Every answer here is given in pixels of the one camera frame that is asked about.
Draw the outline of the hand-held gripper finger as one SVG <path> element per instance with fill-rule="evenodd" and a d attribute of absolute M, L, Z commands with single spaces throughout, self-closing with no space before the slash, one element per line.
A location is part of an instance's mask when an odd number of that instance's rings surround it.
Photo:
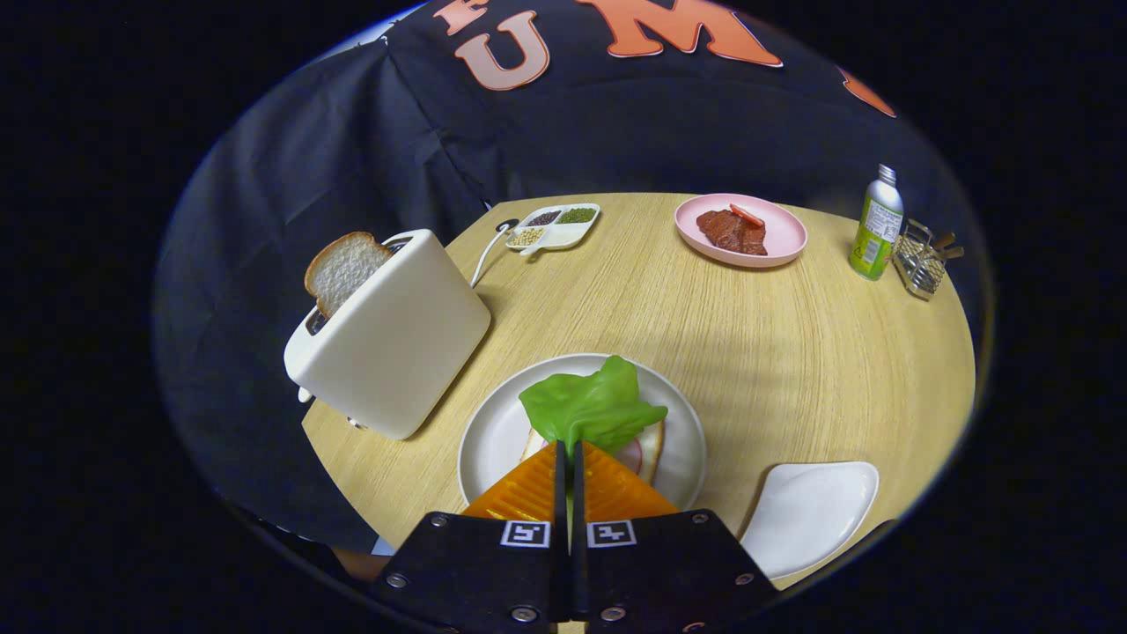
<path fill-rule="evenodd" d="M 780 601 L 712 510 L 588 520 L 594 476 L 580 448 L 573 486 L 571 619 L 586 633 L 727 633 Z"/>
<path fill-rule="evenodd" d="M 556 633 L 571 618 L 564 443 L 527 467 L 548 475 L 545 521 L 425 514 L 370 597 L 415 633 Z"/>

